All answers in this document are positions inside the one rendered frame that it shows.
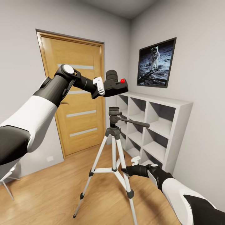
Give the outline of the digital camera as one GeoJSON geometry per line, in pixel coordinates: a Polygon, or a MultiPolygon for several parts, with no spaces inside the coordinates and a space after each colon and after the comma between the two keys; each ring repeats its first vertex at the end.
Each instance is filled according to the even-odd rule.
{"type": "Polygon", "coordinates": [[[104,81],[104,90],[107,97],[125,93],[128,91],[128,84],[123,78],[118,81],[117,72],[109,70],[106,72],[106,80],[104,81]]]}

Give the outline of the camera tripod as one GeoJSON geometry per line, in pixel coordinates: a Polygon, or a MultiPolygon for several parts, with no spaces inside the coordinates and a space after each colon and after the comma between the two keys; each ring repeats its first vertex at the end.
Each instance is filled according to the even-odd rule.
{"type": "Polygon", "coordinates": [[[123,119],[123,118],[118,117],[119,115],[122,115],[122,112],[119,112],[119,107],[109,107],[110,128],[107,128],[107,130],[106,130],[103,142],[100,146],[100,149],[99,149],[99,152],[98,152],[97,157],[95,159],[95,162],[93,164],[93,167],[89,172],[89,179],[87,181],[87,184],[85,186],[84,191],[80,195],[80,202],[79,202],[79,205],[77,207],[77,210],[76,210],[73,218],[76,217],[76,213],[79,209],[79,206],[81,204],[82,199],[84,198],[84,194],[86,192],[86,189],[88,187],[88,184],[89,184],[90,179],[93,176],[93,174],[94,173],[114,173],[115,176],[118,178],[118,180],[120,181],[120,183],[122,184],[122,186],[125,188],[125,190],[127,192],[127,197],[129,198],[130,205],[131,205],[134,224],[138,225],[137,219],[136,219],[136,213],[135,213],[135,210],[134,210],[134,204],[133,204],[134,191],[133,191],[133,189],[130,188],[129,175],[126,174],[125,172],[123,172],[123,175],[124,175],[124,178],[123,178],[118,171],[118,167],[119,167],[120,164],[122,165],[122,168],[127,168],[127,165],[126,165],[125,154],[124,154],[121,139],[120,139],[121,128],[119,129],[119,127],[116,126],[115,124],[119,120],[129,122],[129,123],[133,123],[135,125],[146,127],[146,128],[149,128],[150,124],[144,123],[144,122],[138,122],[138,121],[131,121],[131,120],[123,119]],[[106,144],[106,140],[107,140],[109,134],[112,135],[112,167],[111,168],[95,168],[97,163],[98,163],[101,152],[104,148],[104,145],[106,144]],[[116,143],[117,143],[118,152],[119,152],[119,156],[120,156],[117,161],[116,161],[116,143]]]}

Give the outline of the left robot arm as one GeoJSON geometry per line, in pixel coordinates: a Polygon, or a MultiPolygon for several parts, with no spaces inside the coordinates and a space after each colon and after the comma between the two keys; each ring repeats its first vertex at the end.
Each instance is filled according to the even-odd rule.
{"type": "Polygon", "coordinates": [[[48,127],[70,88],[91,93],[92,99],[107,97],[101,77],[90,80],[68,64],[62,64],[54,77],[46,77],[33,96],[0,125],[0,180],[26,154],[43,142],[48,127]]]}

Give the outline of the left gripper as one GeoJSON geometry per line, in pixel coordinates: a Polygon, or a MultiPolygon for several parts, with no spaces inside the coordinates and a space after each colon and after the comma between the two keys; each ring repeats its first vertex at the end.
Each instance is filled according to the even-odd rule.
{"type": "MultiPolygon", "coordinates": [[[[83,90],[90,92],[92,99],[96,99],[98,96],[100,96],[98,88],[96,85],[93,85],[93,80],[90,80],[89,78],[86,78],[86,85],[83,90]]],[[[103,97],[107,97],[107,95],[105,94],[103,97]]]]}

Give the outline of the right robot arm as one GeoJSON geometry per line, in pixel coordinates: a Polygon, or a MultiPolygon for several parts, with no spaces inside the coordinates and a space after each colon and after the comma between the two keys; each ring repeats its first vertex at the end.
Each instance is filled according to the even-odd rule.
{"type": "Polygon", "coordinates": [[[140,156],[131,159],[133,163],[121,171],[150,178],[162,191],[181,225],[225,225],[225,212],[217,210],[206,198],[174,179],[159,165],[139,165],[140,156]]]}

